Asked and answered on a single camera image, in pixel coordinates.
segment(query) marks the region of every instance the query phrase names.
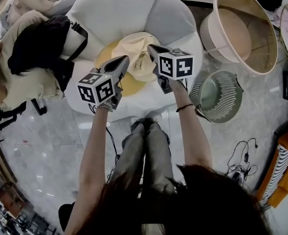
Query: gray tile floor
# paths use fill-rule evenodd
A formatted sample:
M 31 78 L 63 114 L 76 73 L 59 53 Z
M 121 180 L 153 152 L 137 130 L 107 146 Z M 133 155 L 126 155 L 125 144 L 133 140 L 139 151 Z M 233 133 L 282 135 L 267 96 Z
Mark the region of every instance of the gray tile floor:
M 200 121 L 211 145 L 214 169 L 223 173 L 227 172 L 226 164 L 235 145 L 241 140 L 257 138 L 259 147 L 250 147 L 249 161 L 259 169 L 248 177 L 248 189 L 253 189 L 262 172 L 273 132 L 288 118 L 288 102 L 282 99 L 284 65 L 284 62 L 277 64 L 269 75 L 253 77 L 238 64 L 222 65 L 208 56 L 205 58 L 203 69 L 231 71 L 238 75 L 244 89 L 241 108 L 232 120 L 224 124 L 211 124 L 202 118 Z M 60 229 L 58 208 L 75 200 L 80 161 L 93 118 L 74 112 L 66 99 L 40 103 L 47 106 L 47 114 L 39 116 L 28 103 L 18 120 L 0 132 L 0 137 L 5 139 L 1 147 L 18 178 L 18 186 L 34 205 L 35 211 Z M 176 164 L 184 164 L 183 144 L 175 110 L 175 105 L 165 110 L 160 125 L 171 139 L 174 176 L 181 180 Z M 122 152 L 121 142 L 130 133 L 130 125 L 131 119 L 107 124 L 118 153 Z M 239 162 L 240 153 L 238 150 L 232 163 Z M 114 166 L 114 157 L 113 145 L 107 134 L 106 174 Z

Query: crumpled fabric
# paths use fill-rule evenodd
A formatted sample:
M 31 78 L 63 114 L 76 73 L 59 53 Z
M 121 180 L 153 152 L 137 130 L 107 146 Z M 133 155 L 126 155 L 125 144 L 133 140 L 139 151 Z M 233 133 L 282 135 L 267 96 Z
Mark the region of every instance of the crumpled fabric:
M 150 60 L 147 46 L 159 45 L 159 41 L 147 32 L 137 32 L 123 38 L 112 51 L 112 58 L 128 55 L 130 65 L 128 72 L 138 81 L 152 82 L 156 80 L 153 74 L 155 63 Z

